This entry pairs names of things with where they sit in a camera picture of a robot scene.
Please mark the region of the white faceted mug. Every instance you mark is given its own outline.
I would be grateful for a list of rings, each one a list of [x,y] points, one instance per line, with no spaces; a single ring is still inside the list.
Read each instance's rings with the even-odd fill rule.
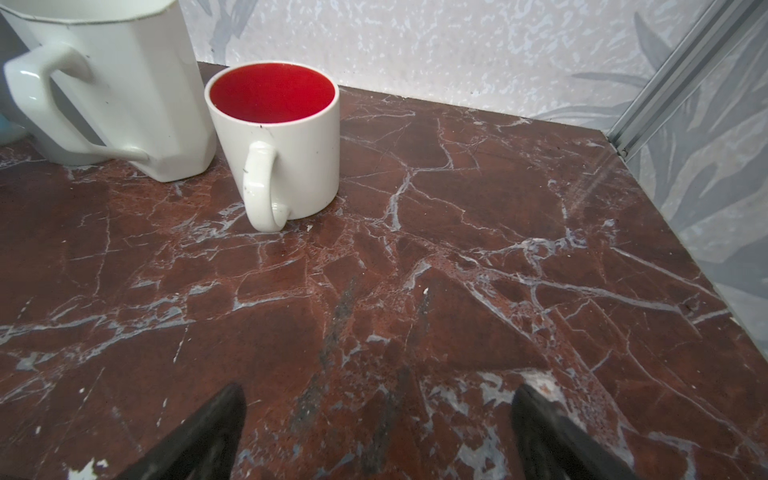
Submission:
[[[4,1],[28,47],[3,70],[21,112],[64,150],[159,182],[199,175],[217,140],[176,1]]]

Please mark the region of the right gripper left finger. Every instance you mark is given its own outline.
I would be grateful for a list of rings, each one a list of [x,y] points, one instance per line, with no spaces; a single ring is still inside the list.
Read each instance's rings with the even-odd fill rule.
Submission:
[[[244,421],[246,399],[232,382],[211,397],[119,479],[228,479]]]

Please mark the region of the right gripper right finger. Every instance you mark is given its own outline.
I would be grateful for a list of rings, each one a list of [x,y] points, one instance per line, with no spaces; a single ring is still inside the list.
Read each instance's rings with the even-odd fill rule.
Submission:
[[[510,418],[527,479],[638,478],[528,384],[516,389]]]

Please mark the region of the cream round mug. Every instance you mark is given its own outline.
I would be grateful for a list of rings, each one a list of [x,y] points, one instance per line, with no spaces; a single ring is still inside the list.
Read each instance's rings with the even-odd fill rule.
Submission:
[[[278,232],[336,197],[340,89],[315,68],[261,61],[226,68],[205,100],[251,226]]]

